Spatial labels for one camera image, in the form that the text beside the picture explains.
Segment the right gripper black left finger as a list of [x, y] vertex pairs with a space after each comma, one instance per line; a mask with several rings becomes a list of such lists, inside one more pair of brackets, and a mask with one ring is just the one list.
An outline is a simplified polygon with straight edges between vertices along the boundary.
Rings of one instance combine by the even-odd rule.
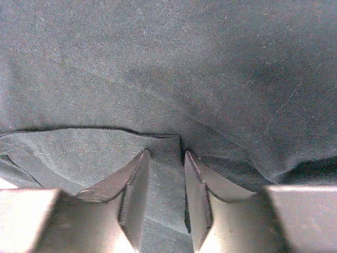
[[1, 190], [1, 252], [139, 252], [150, 152], [73, 196]]

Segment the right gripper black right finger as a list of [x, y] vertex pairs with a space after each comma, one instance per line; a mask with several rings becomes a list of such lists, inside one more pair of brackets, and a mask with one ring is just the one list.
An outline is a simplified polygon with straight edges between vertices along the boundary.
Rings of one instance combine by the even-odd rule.
[[195, 252], [336, 252], [336, 187], [248, 191], [185, 154]]

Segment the black t shirt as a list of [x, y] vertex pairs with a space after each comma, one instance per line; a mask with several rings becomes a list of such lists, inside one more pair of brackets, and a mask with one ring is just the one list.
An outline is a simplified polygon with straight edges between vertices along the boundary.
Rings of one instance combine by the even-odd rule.
[[142, 252], [192, 252], [183, 157], [336, 184], [336, 1], [1, 1], [1, 178], [90, 187], [151, 152]]

